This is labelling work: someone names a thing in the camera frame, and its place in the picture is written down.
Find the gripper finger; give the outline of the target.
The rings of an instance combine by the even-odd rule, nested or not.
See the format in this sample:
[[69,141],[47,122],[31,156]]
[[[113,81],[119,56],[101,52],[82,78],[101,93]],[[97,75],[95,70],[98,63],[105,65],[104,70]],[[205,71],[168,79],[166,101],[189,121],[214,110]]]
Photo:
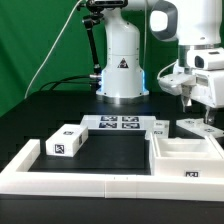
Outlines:
[[188,112],[191,110],[192,107],[191,87],[186,85],[182,86],[181,102],[184,112]]
[[208,125],[213,125],[215,121],[216,110],[210,106],[205,107],[205,117],[204,122]]

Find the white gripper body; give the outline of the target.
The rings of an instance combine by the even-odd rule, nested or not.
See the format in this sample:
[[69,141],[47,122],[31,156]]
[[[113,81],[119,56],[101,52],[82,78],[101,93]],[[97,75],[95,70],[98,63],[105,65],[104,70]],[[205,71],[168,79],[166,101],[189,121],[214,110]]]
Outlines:
[[191,100],[212,108],[224,107],[224,48],[179,49],[179,66],[193,75]]

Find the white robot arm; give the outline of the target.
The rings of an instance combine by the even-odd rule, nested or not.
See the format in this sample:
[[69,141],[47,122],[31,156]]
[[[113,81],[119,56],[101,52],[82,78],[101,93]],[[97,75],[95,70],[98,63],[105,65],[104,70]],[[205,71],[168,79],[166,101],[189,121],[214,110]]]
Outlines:
[[[129,10],[151,8],[149,28],[164,42],[178,42],[173,71],[159,74],[161,89],[180,96],[184,107],[197,101],[206,112],[224,107],[224,48],[220,25],[222,0],[130,0]],[[103,10],[107,35],[107,64],[97,95],[113,103],[130,102],[149,94],[139,65],[140,33],[125,21],[121,9]]]

